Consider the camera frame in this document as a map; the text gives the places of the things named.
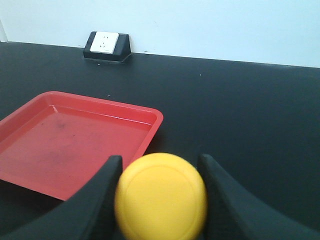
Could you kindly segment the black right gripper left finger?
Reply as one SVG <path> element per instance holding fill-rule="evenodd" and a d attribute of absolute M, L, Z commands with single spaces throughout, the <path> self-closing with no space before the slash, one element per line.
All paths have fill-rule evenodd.
<path fill-rule="evenodd" d="M 111 240 L 116 231 L 115 191 L 122 172 L 122 157 L 110 156 L 72 197 L 1 239 Z"/>

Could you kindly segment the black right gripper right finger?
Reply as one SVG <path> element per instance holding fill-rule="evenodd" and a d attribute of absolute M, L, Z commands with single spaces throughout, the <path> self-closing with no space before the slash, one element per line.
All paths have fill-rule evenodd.
<path fill-rule="evenodd" d="M 197 161 L 207 191 L 206 240 L 318 240 L 319 232 L 255 197 L 209 154 Z"/>

